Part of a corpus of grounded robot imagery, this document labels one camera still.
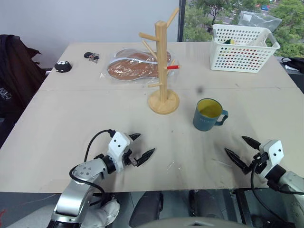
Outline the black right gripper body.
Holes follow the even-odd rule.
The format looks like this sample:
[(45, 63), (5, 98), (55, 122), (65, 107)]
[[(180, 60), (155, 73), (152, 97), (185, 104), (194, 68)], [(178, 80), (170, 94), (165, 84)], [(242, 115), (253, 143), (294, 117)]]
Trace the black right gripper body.
[(254, 156), (253, 161), (250, 163), (250, 165), (247, 168), (246, 174), (254, 171), (256, 174), (260, 174), (266, 167), (268, 160), (268, 154), (267, 153), (258, 153)]

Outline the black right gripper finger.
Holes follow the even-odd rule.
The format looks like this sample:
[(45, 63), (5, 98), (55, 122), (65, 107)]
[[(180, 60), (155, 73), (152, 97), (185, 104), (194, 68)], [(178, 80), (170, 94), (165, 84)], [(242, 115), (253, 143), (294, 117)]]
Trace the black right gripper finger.
[(224, 150), (228, 157), (242, 170), (245, 175), (247, 175), (249, 173), (249, 166), (247, 166), (232, 150), (228, 148), (224, 148)]
[(259, 146), (261, 145), (260, 142), (248, 136), (241, 136), (241, 137), (250, 147), (252, 147), (255, 150), (259, 150)]

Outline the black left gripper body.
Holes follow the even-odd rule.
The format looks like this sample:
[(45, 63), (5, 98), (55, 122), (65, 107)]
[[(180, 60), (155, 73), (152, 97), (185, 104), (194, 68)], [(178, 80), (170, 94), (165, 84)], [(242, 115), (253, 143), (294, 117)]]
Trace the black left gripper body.
[(124, 166), (133, 165), (133, 166), (140, 166), (139, 161), (132, 157), (132, 150), (128, 150), (122, 156), (122, 161)]

